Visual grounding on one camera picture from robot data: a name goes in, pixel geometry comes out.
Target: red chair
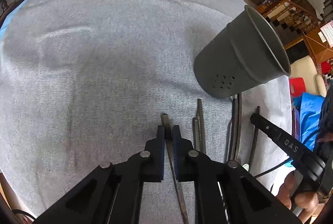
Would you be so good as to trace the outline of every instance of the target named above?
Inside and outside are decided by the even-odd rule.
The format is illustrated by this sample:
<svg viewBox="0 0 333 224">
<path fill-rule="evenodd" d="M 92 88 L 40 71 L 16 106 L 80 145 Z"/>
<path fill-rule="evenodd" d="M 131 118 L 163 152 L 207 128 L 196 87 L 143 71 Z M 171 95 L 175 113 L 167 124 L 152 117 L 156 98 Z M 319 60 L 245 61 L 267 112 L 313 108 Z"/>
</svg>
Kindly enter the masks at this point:
<svg viewBox="0 0 333 224">
<path fill-rule="evenodd" d="M 290 94 L 293 97 L 298 97 L 306 92 L 305 83 L 303 78 L 290 78 L 289 79 Z"/>
</svg>

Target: gray cup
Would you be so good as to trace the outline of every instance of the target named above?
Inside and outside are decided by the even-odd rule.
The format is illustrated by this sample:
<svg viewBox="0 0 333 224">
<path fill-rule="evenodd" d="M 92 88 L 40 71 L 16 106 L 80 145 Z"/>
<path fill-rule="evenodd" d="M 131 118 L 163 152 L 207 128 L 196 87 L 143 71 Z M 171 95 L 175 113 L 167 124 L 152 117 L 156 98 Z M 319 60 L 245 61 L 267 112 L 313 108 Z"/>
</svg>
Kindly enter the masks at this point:
<svg viewBox="0 0 333 224">
<path fill-rule="evenodd" d="M 290 63 L 273 28 L 246 5 L 199 53 L 194 73 L 208 94 L 226 98 L 282 75 L 290 76 Z"/>
</svg>

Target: screw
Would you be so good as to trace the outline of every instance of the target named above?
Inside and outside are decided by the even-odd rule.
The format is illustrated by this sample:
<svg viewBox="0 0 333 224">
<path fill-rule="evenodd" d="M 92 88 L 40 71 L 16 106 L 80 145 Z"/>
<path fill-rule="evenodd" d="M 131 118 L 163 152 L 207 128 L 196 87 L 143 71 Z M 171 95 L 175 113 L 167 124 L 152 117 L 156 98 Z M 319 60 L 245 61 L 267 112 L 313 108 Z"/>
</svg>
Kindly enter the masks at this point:
<svg viewBox="0 0 333 224">
<path fill-rule="evenodd" d="M 102 169 L 106 169 L 108 167 L 110 167 L 111 163 L 110 161 L 103 161 L 99 164 L 99 166 L 102 168 Z"/>
<path fill-rule="evenodd" d="M 236 161 L 234 161 L 234 160 L 228 161 L 227 165 L 228 165 L 229 168 L 232 168 L 232 169 L 238 167 L 238 163 Z"/>
<path fill-rule="evenodd" d="M 197 157 L 199 155 L 198 151 L 196 150 L 191 150 L 189 151 L 189 156 L 192 156 L 192 157 Z"/>
<path fill-rule="evenodd" d="M 150 152 L 149 151 L 142 151 L 142 152 L 140 152 L 140 156 L 144 157 L 144 158 L 150 157 Z"/>
</svg>

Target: human hand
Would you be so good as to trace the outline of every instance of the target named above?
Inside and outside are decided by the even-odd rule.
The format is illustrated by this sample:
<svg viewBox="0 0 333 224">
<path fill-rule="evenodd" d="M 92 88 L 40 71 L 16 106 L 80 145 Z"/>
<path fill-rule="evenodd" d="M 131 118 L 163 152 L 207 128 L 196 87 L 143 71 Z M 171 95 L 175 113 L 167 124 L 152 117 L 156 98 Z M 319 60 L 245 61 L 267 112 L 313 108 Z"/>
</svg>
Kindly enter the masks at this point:
<svg viewBox="0 0 333 224">
<path fill-rule="evenodd" d="M 279 189 L 279 193 L 276 198 L 282 202 L 289 210 L 291 209 L 290 191 L 293 189 L 295 184 L 294 172 L 287 175 L 284 183 Z M 318 207 L 318 195 L 315 192 L 303 192 L 299 193 L 295 197 L 295 203 L 297 206 L 303 208 L 303 212 L 300 213 L 298 218 L 305 223 L 314 213 Z"/>
</svg>

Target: gray tablecloth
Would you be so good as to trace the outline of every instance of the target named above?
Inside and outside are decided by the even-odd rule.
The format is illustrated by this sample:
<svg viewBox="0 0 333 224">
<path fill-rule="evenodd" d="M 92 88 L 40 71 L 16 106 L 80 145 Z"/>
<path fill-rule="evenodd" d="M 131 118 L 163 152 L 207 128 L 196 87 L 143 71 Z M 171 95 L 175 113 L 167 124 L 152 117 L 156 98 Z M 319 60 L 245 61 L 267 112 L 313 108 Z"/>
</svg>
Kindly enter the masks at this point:
<svg viewBox="0 0 333 224">
<path fill-rule="evenodd" d="M 207 154 L 224 161 L 231 102 L 201 89 L 193 61 L 243 9 L 242 0 L 27 0 L 0 45 L 0 167 L 24 203 L 39 215 L 101 161 L 141 151 L 162 112 L 192 140 L 197 98 Z M 290 131 L 287 77 L 243 93 L 243 163 L 257 105 Z M 285 158 L 259 134 L 254 174 Z M 165 180 L 144 184 L 141 223 L 182 223 L 165 163 Z M 194 223 L 193 184 L 183 190 Z"/>
</svg>

